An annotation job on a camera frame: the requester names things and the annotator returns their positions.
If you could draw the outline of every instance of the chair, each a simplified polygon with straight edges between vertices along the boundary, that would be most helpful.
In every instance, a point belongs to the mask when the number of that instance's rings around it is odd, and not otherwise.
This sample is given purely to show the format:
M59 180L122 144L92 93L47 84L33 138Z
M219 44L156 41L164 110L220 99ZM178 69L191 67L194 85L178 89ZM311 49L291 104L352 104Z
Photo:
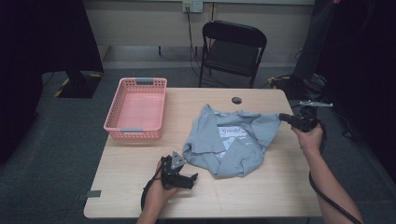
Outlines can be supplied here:
M250 77L249 87L252 88L267 45L265 34L257 28L228 21L210 21L204 25L202 33L204 47L199 87L203 84L206 67L210 75L214 69Z

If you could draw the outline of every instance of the gray carpet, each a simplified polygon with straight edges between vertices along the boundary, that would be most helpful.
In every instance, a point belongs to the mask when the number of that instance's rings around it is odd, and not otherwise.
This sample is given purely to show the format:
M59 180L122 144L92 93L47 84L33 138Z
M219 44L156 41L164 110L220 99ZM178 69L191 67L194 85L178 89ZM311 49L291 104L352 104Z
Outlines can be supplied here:
M292 68L260 68L255 88L264 86L268 77L291 71ZM43 82L50 75L45 74ZM44 87L32 128L10 160L0 167L1 224L134 223L131 219L87 219L83 215L84 202L77 200L80 193L91 189L106 143L107 133L103 129L106 114L122 77L166 77L168 87L198 85L198 76L191 68L106 70L91 99L66 99L53 97L66 79L64 73L56 73ZM234 88L248 86L243 77L223 82ZM290 105L296 104L298 101L290 101ZM329 135L323 156L356 201L366 223L395 223L395 187L370 148L364 142L353 142L342 135L346 123L332 109L321 108L318 117L326 123ZM166 223L200 221L167 220ZM322 223L319 217L308 221ZM307 218L207 220L206 223L303 224Z

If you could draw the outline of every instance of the plastic basket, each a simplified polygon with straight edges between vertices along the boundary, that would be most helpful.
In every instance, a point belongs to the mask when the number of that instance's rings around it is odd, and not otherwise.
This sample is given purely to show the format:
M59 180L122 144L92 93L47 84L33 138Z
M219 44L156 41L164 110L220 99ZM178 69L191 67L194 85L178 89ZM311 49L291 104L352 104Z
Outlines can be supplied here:
M157 140L162 137L166 79L122 78L104 125L117 140Z

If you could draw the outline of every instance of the gray t-shirt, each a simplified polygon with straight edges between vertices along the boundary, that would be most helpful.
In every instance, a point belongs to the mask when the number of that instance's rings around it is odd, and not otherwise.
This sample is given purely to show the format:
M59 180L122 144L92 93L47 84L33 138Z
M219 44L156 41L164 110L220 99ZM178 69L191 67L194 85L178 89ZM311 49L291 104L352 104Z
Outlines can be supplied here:
M216 177L245 176L262 164L279 124L277 114L224 113L205 105L192 124L184 159Z

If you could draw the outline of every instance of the wall outlet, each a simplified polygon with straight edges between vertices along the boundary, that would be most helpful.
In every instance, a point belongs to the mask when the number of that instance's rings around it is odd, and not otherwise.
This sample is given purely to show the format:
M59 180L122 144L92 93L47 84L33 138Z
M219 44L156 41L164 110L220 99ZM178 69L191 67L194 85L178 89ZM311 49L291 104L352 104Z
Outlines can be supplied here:
M203 1L183 1L181 3L182 11L187 12L187 8L189 12L193 13L202 13L204 11L204 2Z

